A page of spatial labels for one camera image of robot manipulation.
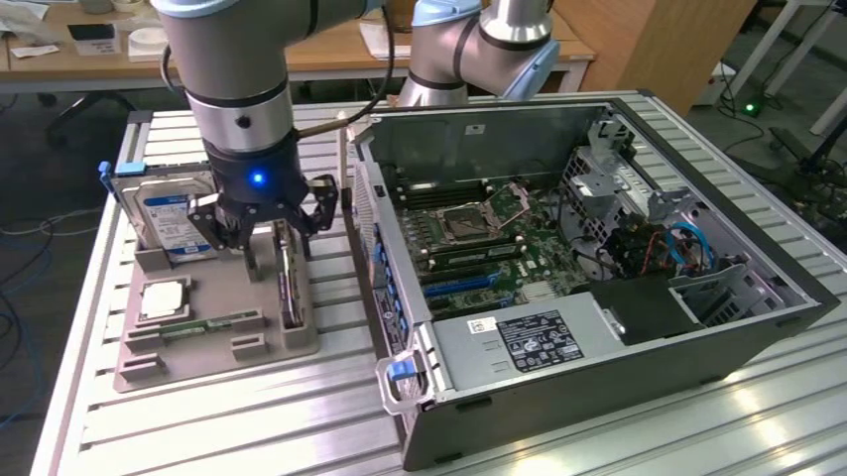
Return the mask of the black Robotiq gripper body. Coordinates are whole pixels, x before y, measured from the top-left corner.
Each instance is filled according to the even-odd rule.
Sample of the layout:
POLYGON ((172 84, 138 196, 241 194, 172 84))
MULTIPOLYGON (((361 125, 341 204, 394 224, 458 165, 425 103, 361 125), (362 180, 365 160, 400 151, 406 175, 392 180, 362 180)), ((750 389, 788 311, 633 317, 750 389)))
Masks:
POLYGON ((310 218, 301 202, 309 188, 300 170, 296 143, 281 141, 252 152, 228 152, 210 142, 204 146, 218 194, 224 241, 248 242, 254 226, 276 220, 308 234, 310 218))

